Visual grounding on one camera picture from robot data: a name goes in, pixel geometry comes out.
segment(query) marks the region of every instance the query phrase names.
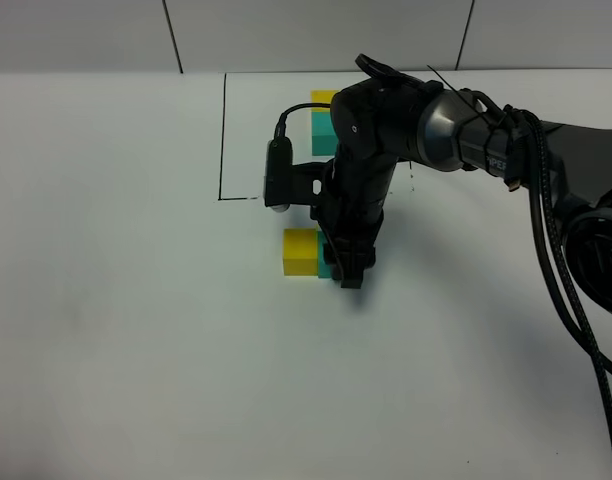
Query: black cable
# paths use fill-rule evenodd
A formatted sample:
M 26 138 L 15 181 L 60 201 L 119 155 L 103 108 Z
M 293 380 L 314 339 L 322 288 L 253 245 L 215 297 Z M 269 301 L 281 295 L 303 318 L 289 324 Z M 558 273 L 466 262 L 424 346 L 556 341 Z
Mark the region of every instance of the black cable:
M 275 138 L 286 136 L 286 120 L 288 115 L 302 108 L 330 108 L 330 103 L 300 103 L 299 105 L 293 105 L 279 116 L 279 121 L 275 127 Z
M 560 278 L 562 279 L 564 291 L 566 292 L 566 295 L 573 308 L 573 312 L 575 313 L 575 316 L 579 322 L 582 335 L 589 347 L 588 353 L 593 362 L 597 384 L 602 397 L 602 405 L 604 407 L 604 414 L 606 416 L 606 423 L 608 425 L 608 434 L 610 437 L 612 450 L 612 395 L 610 385 L 608 383 L 608 377 L 606 376 L 606 370 L 604 369 L 603 356 L 599 351 L 597 341 L 595 340 L 595 335 L 593 334 L 593 330 L 588 322 L 588 319 L 586 318 L 581 302 L 579 301 L 579 297 L 577 296 L 577 292 L 573 286 L 570 273 L 568 272 L 566 263 L 564 261 L 564 256 L 561 251 L 557 228 L 554 222 L 550 191 L 550 172 L 547 164 L 548 153 L 546 150 L 546 137 L 542 124 L 535 115 L 527 111 L 522 111 L 521 113 L 525 118 L 524 121 L 527 122 L 532 131 L 532 135 L 528 141 L 531 176 L 529 198 L 537 258 L 544 275 L 544 280 L 546 281 L 546 286 L 551 295 L 553 303 L 555 304 L 555 308 L 557 309 L 558 313 L 563 310 L 565 311 L 565 314 L 570 317 L 568 309 L 559 291 L 559 285 L 557 284 L 557 280 L 548 257 L 548 250 L 546 248 L 546 240 L 544 236 L 544 226 L 542 224 L 542 205 L 540 203 L 541 193 L 541 202 L 543 202 L 543 210 L 546 217 L 546 231 L 550 240 L 555 266 Z

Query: yellow block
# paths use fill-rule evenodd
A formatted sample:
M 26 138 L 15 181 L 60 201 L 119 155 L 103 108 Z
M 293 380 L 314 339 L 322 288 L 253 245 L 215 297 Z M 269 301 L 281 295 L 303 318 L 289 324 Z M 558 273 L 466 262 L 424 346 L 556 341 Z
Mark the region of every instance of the yellow block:
M 313 90 L 310 92 L 310 100 L 313 103 L 330 103 L 338 90 Z M 328 112 L 327 108 L 315 107 L 313 112 Z
M 284 275 L 317 276 L 317 230 L 284 230 Z

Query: teal cube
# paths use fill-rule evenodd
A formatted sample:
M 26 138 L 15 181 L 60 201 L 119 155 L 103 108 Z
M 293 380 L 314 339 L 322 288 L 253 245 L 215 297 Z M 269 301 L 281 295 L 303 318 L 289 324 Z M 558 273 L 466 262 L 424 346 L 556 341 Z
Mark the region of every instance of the teal cube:
M 311 125 L 313 156 L 334 156 L 337 150 L 337 136 L 330 113 L 312 112 Z

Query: white wall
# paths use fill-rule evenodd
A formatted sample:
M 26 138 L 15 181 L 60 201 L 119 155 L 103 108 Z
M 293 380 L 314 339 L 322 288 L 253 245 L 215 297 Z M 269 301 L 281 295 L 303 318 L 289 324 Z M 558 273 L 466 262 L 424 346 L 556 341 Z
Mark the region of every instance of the white wall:
M 160 0 L 0 0 L 0 72 L 177 71 Z
M 166 0 L 184 70 L 612 68 L 612 0 Z M 177 71 L 161 0 L 0 0 L 0 72 Z
M 612 68 L 612 0 L 475 0 L 460 69 Z
M 185 70 L 454 68 L 470 0 L 167 0 Z

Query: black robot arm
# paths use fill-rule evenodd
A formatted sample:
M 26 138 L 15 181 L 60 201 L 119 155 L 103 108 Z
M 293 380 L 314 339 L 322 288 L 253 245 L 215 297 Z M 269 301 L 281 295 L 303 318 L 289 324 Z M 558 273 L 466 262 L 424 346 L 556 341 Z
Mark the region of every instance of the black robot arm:
M 357 64 L 370 78 L 337 93 L 330 106 L 339 139 L 335 157 L 293 165 L 280 120 L 269 143 L 264 189 L 266 206 L 311 207 L 328 238 L 326 262 L 342 288 L 360 288 L 375 263 L 374 243 L 398 162 L 444 172 L 482 169 L 510 191 L 531 182 L 531 131 L 521 111 L 502 109 L 481 92 L 422 82 L 364 55 Z M 542 126 L 569 267 L 582 289 L 612 312 L 612 130 Z M 319 194 L 314 180 L 321 181 Z

